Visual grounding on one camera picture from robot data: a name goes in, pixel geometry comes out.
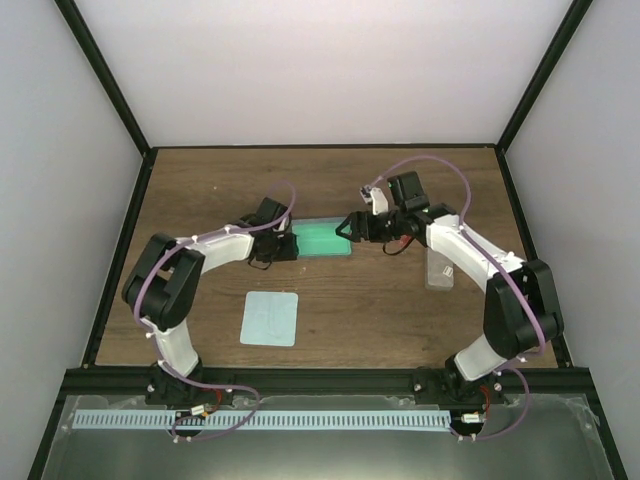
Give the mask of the blue-grey glasses case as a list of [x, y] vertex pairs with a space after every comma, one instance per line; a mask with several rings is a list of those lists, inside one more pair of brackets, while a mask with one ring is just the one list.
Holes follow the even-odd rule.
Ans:
[[425, 288], [450, 291], [454, 284], [453, 263], [443, 254], [428, 248], [425, 253]]

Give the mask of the light blue cloth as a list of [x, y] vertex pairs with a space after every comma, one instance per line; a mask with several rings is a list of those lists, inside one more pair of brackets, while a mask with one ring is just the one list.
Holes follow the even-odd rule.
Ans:
[[246, 294], [240, 343], [293, 347], [296, 341], [298, 295], [251, 291]]

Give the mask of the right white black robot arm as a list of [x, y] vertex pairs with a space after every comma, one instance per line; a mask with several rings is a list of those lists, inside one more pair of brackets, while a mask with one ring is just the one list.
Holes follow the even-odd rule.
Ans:
[[387, 184], [388, 194], [363, 187], [367, 209], [350, 213], [336, 233], [353, 243], [417, 241], [446, 257], [481, 289], [483, 331], [447, 359], [443, 379], [451, 400], [468, 402], [489, 375], [541, 352], [563, 333], [552, 271], [539, 259], [526, 261], [486, 240], [450, 206], [430, 203], [417, 172], [392, 176]]

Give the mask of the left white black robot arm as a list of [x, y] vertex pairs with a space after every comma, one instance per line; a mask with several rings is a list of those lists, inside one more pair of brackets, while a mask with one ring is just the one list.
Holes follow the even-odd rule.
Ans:
[[196, 402], [204, 392], [202, 360], [187, 325], [201, 276], [233, 262], [265, 269], [301, 255], [291, 208], [265, 197], [257, 210], [222, 228], [192, 237], [151, 237], [129, 274], [122, 298], [157, 351], [160, 378], [181, 403]]

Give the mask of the green glasses case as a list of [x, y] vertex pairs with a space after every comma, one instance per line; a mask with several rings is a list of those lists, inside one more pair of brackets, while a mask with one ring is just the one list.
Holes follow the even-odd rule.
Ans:
[[352, 253], [351, 243], [336, 235], [341, 217], [297, 219], [292, 222], [299, 258], [339, 257]]

